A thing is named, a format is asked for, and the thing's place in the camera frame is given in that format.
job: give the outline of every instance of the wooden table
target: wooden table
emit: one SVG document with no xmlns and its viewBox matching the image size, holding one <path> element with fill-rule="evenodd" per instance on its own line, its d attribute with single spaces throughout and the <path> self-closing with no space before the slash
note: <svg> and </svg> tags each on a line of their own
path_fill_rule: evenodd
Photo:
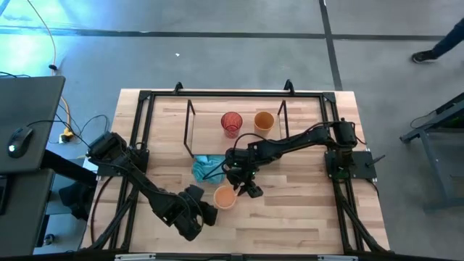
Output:
<svg viewBox="0 0 464 261">
<path fill-rule="evenodd" d="M 112 131 L 127 141 L 130 139 L 139 89 L 123 89 L 112 124 Z M 253 115 L 266 110 L 277 113 L 283 98 L 231 97 L 157 97 L 154 103 L 149 135 L 150 158 L 147 177 L 157 186 L 178 193 L 189 184 L 205 190 L 204 201 L 212 204 L 217 186 L 197 184 L 191 174 L 194 160 L 183 145 L 187 99 L 191 99 L 197 114 L 223 114 L 235 111 Z M 290 135 L 301 133 L 320 122 L 319 103 L 315 99 L 285 98 L 288 107 Z M 356 123 L 356 134 L 364 139 L 355 95 L 351 91 L 336 92 L 340 117 Z M 282 137 L 285 128 L 282 125 Z M 144 120 L 139 129 L 141 138 Z M 213 144 L 217 136 L 207 142 Z M 358 144 L 355 150 L 365 147 Z M 334 189 L 326 176 L 324 146 L 313 146 L 285 154 L 279 161 L 260 168 L 256 184 L 264 196 L 250 199 L 240 196 L 229 211 L 219 211 L 216 225 L 204 226 L 198 237 L 189 242 L 173 227 L 168 228 L 156 217 L 145 196 L 138 198 L 133 226 L 131 252 L 190 252 L 190 253 L 266 253 L 266 254 L 341 254 L 341 239 L 336 214 Z M 115 213 L 120 190 L 120 178 L 114 178 L 102 194 L 95 214 L 95 234 L 98 237 Z M 366 181 L 353 180 L 357 211 L 361 221 L 384 248 L 388 241 L 376 191 Z M 120 240 L 125 229 L 121 226 Z M 350 222 L 350 242 L 355 240 Z M 87 229 L 82 247 L 90 245 Z"/>
</svg>

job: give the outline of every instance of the red cup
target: red cup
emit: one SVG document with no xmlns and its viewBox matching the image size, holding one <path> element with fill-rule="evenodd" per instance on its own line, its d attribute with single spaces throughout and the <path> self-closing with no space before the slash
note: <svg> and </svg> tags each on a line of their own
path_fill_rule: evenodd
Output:
<svg viewBox="0 0 464 261">
<path fill-rule="evenodd" d="M 228 138 L 236 138 L 239 135 L 241 125 L 244 121 L 237 112 L 227 112 L 220 119 L 224 135 Z"/>
</svg>

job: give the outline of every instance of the concrete floor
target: concrete floor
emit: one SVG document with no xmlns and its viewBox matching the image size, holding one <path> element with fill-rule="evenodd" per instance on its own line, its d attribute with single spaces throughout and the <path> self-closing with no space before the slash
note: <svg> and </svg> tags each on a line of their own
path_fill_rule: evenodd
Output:
<svg viewBox="0 0 464 261">
<path fill-rule="evenodd" d="M 463 91 L 464 44 L 432 64 L 416 65 L 409 60 L 413 52 L 435 44 L 411 41 L 413 36 L 445 35 L 462 18 L 462 1 L 326 0 L 333 34 L 405 36 L 403 41 L 335 40 L 332 50 L 316 35 L 327 33 L 316 0 L 34 3 L 51 28 L 131 30 L 139 35 L 145 31 L 297 34 L 295 39 L 281 35 L 56 36 L 57 64 L 67 79 L 63 95 L 79 125 L 97 114 L 112 119 L 121 88 L 173 88 L 181 81 L 186 88 L 280 89 L 291 78 L 299 90 L 334 90 L 332 51 L 341 87 L 356 94 L 371 151 L 387 155 L 376 169 L 391 249 L 401 254 L 463 259 L 464 207 L 423 212 L 425 203 L 439 199 L 431 168 L 420 142 L 405 146 L 398 139 L 414 117 Z M 0 70 L 47 75 L 52 56 L 49 37 L 25 27 L 41 27 L 40 20 L 27 2 L 11 0 L 0 16 Z M 103 120 L 92 122 L 84 139 L 91 141 L 103 128 Z M 54 125 L 52 141 L 62 129 L 60 124 Z M 86 151 L 82 144 L 49 144 L 49 148 L 68 158 Z M 75 249 L 84 228 L 71 230 Z"/>
</svg>

